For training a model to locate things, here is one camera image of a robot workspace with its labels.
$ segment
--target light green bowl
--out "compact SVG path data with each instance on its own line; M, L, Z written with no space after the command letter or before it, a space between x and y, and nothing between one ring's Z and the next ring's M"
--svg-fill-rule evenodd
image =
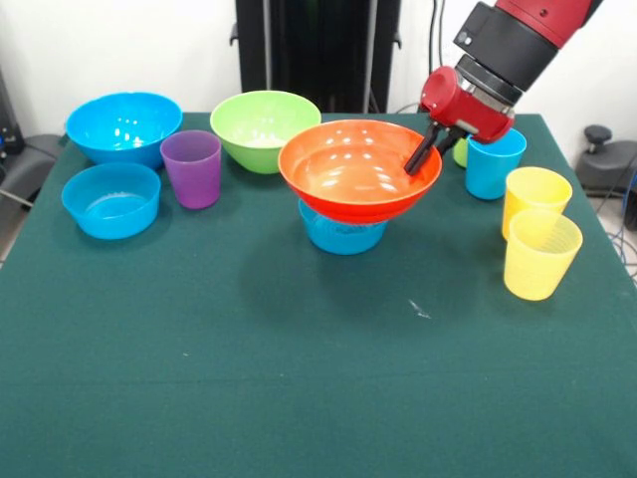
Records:
M229 98L210 115L223 147L246 169L279 172L279 151L293 136L320 124L310 101L287 92L249 92Z

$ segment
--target plastic cup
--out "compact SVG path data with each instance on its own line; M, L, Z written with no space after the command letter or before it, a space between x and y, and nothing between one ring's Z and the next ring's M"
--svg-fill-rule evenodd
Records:
M512 171L507 176L503 237L508 239L511 219L517 213L533 207L561 214L572 194L570 183L550 169L527 166Z
M179 204L203 209L219 198L221 141L212 132L178 132L161 144L161 156Z
M469 138L467 154L467 190L479 199L499 199L505 195L507 175L513 171L527 149L527 140L516 129L510 129L491 144L480 144Z
M460 167L467 167L467 154L469 150L469 145L467 144L466 139L459 139L456 145L454 146L453 156L454 161Z
M577 225L547 209L526 209L512 219L505 285L516 296L541 301L561 282L583 237Z

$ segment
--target black knob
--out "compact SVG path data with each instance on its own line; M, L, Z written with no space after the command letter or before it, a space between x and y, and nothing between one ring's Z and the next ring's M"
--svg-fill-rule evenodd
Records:
M586 139L588 139L588 142L595 144L596 146L600 146L613 137L613 133L610 129L599 124L587 126L584 130L584 135L586 136Z

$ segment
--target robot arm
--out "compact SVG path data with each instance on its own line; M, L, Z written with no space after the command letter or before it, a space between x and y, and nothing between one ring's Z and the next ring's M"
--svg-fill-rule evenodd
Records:
M405 164L416 174L438 135L444 154L468 134L479 142L504 136L514 106L602 0L498 0L480 2L454 43L466 53L456 68L440 67L427 79L420 107L431 124Z

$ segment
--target blue cup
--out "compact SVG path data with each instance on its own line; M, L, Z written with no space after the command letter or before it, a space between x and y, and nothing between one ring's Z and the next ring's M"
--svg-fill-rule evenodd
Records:
M472 139L468 143L467 190L479 199L503 197L507 190L507 175L520 164L527 140L521 132L510 129L491 144L480 144Z

